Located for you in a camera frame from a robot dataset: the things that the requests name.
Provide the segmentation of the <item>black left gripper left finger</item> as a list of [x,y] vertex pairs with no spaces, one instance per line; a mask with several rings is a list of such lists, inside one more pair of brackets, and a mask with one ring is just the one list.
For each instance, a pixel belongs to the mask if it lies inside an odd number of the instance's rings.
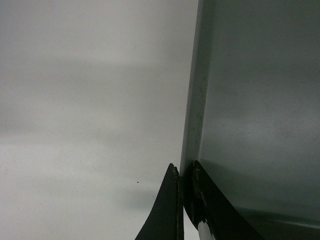
[[168,165],[152,209],[137,240],[183,240],[183,194],[177,167]]

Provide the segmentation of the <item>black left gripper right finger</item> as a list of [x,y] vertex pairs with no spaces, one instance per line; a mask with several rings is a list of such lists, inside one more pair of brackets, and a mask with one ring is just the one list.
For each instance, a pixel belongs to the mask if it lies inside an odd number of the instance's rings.
[[201,240],[262,240],[199,163],[183,176],[184,209]]

